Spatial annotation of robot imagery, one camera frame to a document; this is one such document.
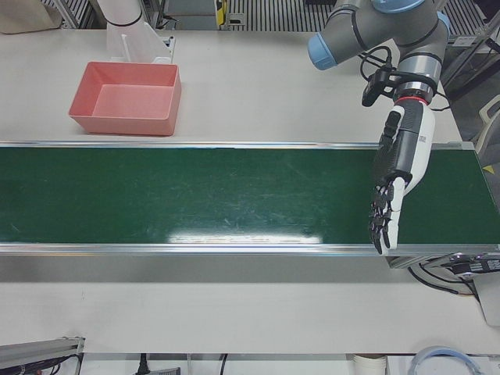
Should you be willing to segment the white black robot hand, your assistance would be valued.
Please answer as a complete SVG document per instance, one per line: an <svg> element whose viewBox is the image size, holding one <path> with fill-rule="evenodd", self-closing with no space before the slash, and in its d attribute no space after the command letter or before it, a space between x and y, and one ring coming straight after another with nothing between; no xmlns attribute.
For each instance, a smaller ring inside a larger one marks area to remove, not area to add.
<svg viewBox="0 0 500 375"><path fill-rule="evenodd" d="M404 197L427 171L435 116L423 100L403 97L389 112L373 161L369 231L381 255L398 246Z"/></svg>

